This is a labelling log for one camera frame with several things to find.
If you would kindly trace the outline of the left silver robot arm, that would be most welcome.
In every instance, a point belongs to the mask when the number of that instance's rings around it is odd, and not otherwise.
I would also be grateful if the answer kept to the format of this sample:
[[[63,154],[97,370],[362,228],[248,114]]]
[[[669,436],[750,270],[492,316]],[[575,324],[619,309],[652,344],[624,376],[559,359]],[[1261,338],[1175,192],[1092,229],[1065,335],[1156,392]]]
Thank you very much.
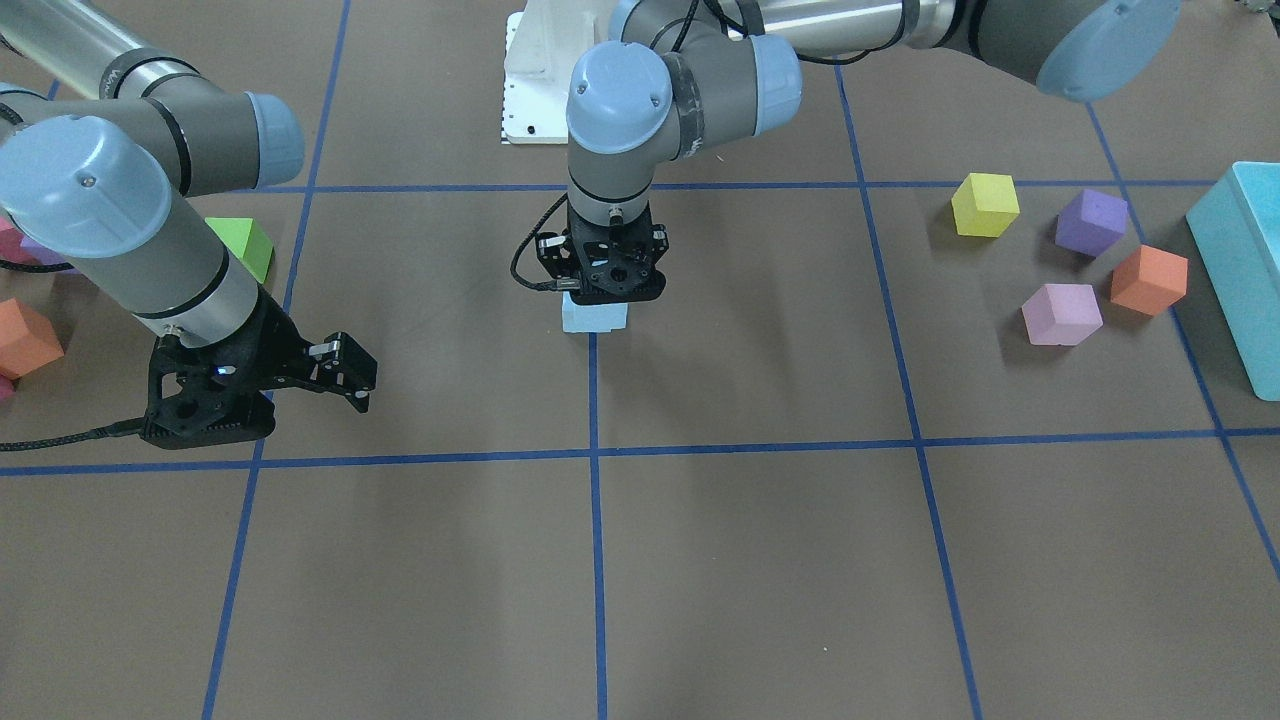
[[[659,164],[787,124],[803,65],[846,65],[896,46],[943,47],[1092,102],[1133,81],[1169,41],[1178,1],[621,1],[567,91],[567,228],[538,256],[581,302],[664,284],[652,219]]]

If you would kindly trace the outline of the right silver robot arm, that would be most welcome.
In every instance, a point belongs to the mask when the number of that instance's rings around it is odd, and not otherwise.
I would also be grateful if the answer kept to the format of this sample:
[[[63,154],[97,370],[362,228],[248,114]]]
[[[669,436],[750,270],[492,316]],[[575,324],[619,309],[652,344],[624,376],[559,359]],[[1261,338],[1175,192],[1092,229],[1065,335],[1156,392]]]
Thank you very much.
[[[191,199],[292,181],[305,133],[269,94],[233,94],[88,1],[5,1],[3,42],[79,101],[3,91],[3,210],[159,338],[173,373],[369,407],[376,363],[305,340]]]

